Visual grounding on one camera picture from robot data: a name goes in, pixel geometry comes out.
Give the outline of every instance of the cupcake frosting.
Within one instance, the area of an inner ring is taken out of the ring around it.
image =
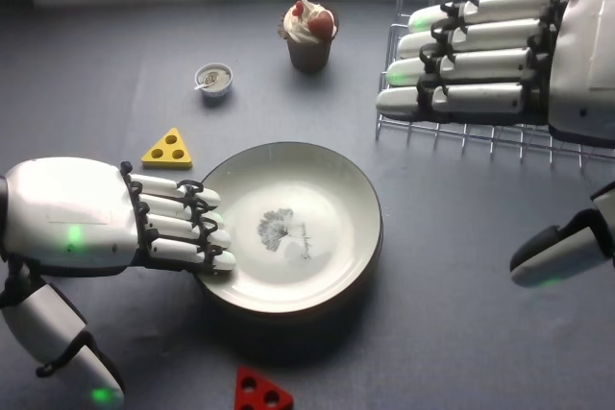
[[[284,31],[290,38],[299,43],[322,42],[324,41],[322,28],[319,27],[320,25],[315,25],[316,22],[323,22],[323,14],[321,13],[327,14],[331,18],[331,38],[335,37],[337,28],[333,14],[321,5],[312,4],[307,0],[300,0],[286,12],[283,22]]]

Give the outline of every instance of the red triangular block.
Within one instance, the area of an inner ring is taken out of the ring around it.
[[[234,410],[290,410],[292,396],[247,367],[239,367]]]

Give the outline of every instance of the plate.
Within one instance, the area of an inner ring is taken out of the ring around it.
[[[344,156],[274,143],[229,158],[204,180],[231,235],[237,267],[199,276],[211,293],[258,313],[295,313],[348,289],[378,257],[381,207]]]

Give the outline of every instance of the gray tablecloth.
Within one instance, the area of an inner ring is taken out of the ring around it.
[[[300,409],[604,409],[615,400],[615,273],[602,267],[524,290],[508,260],[525,239],[590,205],[612,166],[523,164],[481,143],[383,131],[374,99],[390,6],[340,5],[328,69],[304,77],[277,37],[282,5],[0,16],[0,171],[45,156],[113,164],[178,127],[201,179],[226,157],[279,140],[354,161],[381,199],[384,245],[354,332],[309,365],[248,362]],[[223,105],[193,91],[202,64],[234,70]],[[186,173],[169,173],[181,179]],[[6,269],[0,269],[0,276]],[[142,269],[55,282],[123,373],[127,408],[231,409],[246,359],[209,334],[194,279]],[[0,408],[83,408],[0,324]]]

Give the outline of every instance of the yellow triangular block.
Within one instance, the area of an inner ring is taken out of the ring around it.
[[[158,168],[191,168],[192,159],[175,127],[141,158],[143,166]]]

